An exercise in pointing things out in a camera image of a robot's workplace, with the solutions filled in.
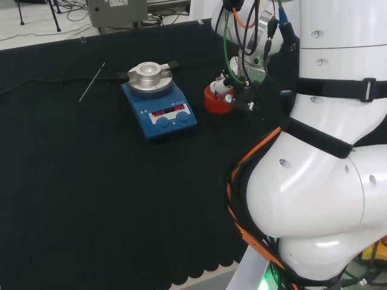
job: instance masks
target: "strap buckle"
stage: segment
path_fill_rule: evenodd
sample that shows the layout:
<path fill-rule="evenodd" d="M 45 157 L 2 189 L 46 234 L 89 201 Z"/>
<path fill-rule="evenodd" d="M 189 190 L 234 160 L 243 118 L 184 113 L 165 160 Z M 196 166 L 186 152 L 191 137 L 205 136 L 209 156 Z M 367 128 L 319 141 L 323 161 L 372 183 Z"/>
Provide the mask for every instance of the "strap buckle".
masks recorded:
<path fill-rule="evenodd" d="M 360 98 L 360 101 L 363 103 L 371 103 L 376 96 L 376 79 L 366 78 L 363 82 L 366 90 L 365 94 Z"/>

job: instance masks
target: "table leg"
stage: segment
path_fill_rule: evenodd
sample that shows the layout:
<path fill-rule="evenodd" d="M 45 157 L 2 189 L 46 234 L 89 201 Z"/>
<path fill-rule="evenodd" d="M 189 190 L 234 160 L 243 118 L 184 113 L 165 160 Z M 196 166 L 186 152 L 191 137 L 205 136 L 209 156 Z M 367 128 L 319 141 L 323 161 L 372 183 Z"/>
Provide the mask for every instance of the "table leg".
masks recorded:
<path fill-rule="evenodd" d="M 56 6 L 56 8 L 58 10 L 58 14 L 61 14 L 61 10 L 59 9 L 58 0 L 54 0 L 54 5 Z"/>
<path fill-rule="evenodd" d="M 50 5 L 51 12 L 53 13 L 53 16 L 54 16 L 54 20 L 55 20 L 55 24 L 56 24 L 56 31 L 61 32 L 61 30 L 60 30 L 60 28 L 59 28 L 58 20 L 56 19 L 56 15 L 55 15 L 55 10 L 54 10 L 54 7 L 53 7 L 53 3 L 51 2 L 51 0 L 48 0 L 48 3 L 49 3 L 49 5 Z"/>
<path fill-rule="evenodd" d="M 24 25 L 23 16 L 22 16 L 22 10 L 20 9 L 20 2 L 19 2 L 19 0 L 18 0 L 18 7 L 19 7 L 19 14 L 20 14 L 20 25 Z"/>

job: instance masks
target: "green cable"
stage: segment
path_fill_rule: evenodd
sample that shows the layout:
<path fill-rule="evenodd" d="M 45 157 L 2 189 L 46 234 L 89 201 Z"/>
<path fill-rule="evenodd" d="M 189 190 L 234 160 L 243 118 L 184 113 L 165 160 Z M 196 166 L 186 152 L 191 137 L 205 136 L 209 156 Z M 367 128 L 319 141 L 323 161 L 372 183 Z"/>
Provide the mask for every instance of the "green cable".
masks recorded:
<path fill-rule="evenodd" d="M 238 80 L 238 78 L 234 75 L 234 72 L 231 70 L 230 62 L 229 62 L 229 56 L 227 55 L 227 27 L 229 24 L 229 11 L 226 11 L 226 23 L 224 24 L 224 35 L 223 35 L 223 48 L 224 48 L 224 57 L 226 59 L 226 65 L 227 69 L 229 70 L 231 78 L 237 83 L 238 85 L 243 85 L 243 82 Z"/>

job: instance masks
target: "black strap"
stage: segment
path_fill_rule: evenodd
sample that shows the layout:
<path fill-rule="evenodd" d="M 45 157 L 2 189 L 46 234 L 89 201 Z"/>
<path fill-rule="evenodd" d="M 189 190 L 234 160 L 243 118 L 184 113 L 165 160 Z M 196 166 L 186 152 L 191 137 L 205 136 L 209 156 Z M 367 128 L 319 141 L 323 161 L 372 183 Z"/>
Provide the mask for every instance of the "black strap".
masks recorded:
<path fill-rule="evenodd" d="M 293 118 L 283 121 L 281 129 L 293 137 L 340 159 L 347 158 L 353 149 L 353 145 Z"/>
<path fill-rule="evenodd" d="M 364 80 L 321 80 L 299 78 L 297 92 L 331 98 L 350 98 L 371 103 L 377 98 L 387 98 L 387 82 L 376 79 Z"/>
<path fill-rule="evenodd" d="M 283 276 L 285 276 L 289 281 L 294 283 L 297 286 L 303 287 L 327 287 L 328 289 L 334 289 L 338 284 L 341 285 L 341 277 L 343 276 L 346 267 L 341 271 L 341 273 L 329 280 L 318 281 L 302 278 L 298 275 L 289 273 L 289 271 L 282 269 L 281 267 L 276 267 L 276 270 L 279 271 Z"/>

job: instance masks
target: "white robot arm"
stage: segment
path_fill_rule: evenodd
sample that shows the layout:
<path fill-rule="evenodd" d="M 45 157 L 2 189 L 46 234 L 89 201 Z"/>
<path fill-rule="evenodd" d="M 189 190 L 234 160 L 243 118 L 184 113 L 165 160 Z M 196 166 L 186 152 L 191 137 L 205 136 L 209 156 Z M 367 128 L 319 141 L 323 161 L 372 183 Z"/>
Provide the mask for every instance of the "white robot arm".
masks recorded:
<path fill-rule="evenodd" d="M 241 10 L 238 12 L 240 21 L 243 24 L 247 22 L 250 9 L 254 3 L 255 3 L 255 0 L 244 1 L 244 4 L 241 7 Z M 219 35 L 224 36 L 224 27 L 226 24 L 225 22 L 226 11 L 222 10 L 222 7 L 223 7 L 223 2 L 221 1 L 213 11 L 211 24 L 212 24 L 212 28 L 216 30 L 216 32 Z M 295 35 L 299 37 L 298 1 L 295 1 L 295 0 L 284 1 L 283 7 L 286 9 L 289 22 L 291 22 L 293 25 Z M 251 27 L 247 30 L 246 51 L 251 51 L 252 49 L 254 49 L 254 52 L 252 53 L 252 55 L 244 56 L 244 65 L 247 67 L 248 74 L 250 76 L 250 79 L 252 79 L 252 81 L 257 80 L 259 82 L 262 82 L 266 77 L 265 69 L 263 66 L 263 55 L 264 55 L 265 43 L 268 38 L 267 26 L 268 26 L 269 20 L 275 16 L 278 18 L 278 15 L 279 15 L 279 11 L 278 11 L 277 3 L 273 5 L 273 2 L 271 0 L 261 0 L 259 2 L 258 37 L 257 37 L 257 45 L 255 46 L 255 49 L 253 46 L 254 38 L 255 38 L 255 27 Z M 251 25 L 253 24 L 253 21 L 254 21 L 254 17 L 251 18 L 249 26 L 253 26 Z M 238 36 L 240 38 L 240 41 L 241 43 L 243 43 L 245 28 L 240 26 L 240 24 L 235 25 L 234 17 L 233 17 L 233 14 L 231 13 L 227 24 L 226 38 L 227 40 L 230 40 L 236 44 L 239 44 L 236 28 L 235 28 L 236 26 L 238 27 Z M 277 53 L 281 48 L 282 43 L 283 43 L 283 38 L 281 36 L 281 33 L 278 30 L 272 39 L 272 48 L 269 51 L 268 55 L 271 56 L 272 54 Z M 244 70 L 242 69 L 242 50 L 239 50 L 239 56 L 237 57 L 237 60 L 236 60 L 237 65 L 235 65 L 234 59 L 232 59 L 231 62 L 234 64 L 234 66 L 231 66 L 234 75 L 236 76 L 246 75 L 244 73 Z M 224 86 L 222 86 L 220 81 L 217 81 L 217 83 L 214 82 L 211 85 L 212 92 L 216 94 L 220 94 L 220 91 L 217 89 L 220 89 L 220 91 L 225 90 Z"/>
<path fill-rule="evenodd" d="M 252 4 L 253 0 L 245 1 L 239 12 L 242 21 L 246 22 Z M 213 13 L 214 29 L 220 8 L 221 3 Z M 298 94 L 290 117 L 355 144 L 387 115 L 387 96 L 369 99 L 376 83 L 387 81 L 387 34 L 381 25 L 387 1 L 299 0 L 284 2 L 284 8 L 296 34 L 301 23 L 300 78 L 352 80 L 366 88 L 363 100 Z M 264 10 L 273 13 L 271 1 L 261 1 L 260 15 Z M 224 21 L 218 33 L 223 29 Z M 229 30 L 235 42 L 232 22 Z M 277 31 L 272 52 L 280 46 Z M 246 61 L 262 52 L 258 44 L 256 54 Z M 252 170 L 246 201 L 255 225 L 264 234 L 281 238 L 279 255 L 298 276 L 331 279 L 387 235 L 387 146 L 354 148 L 346 158 L 338 158 L 281 132 Z"/>

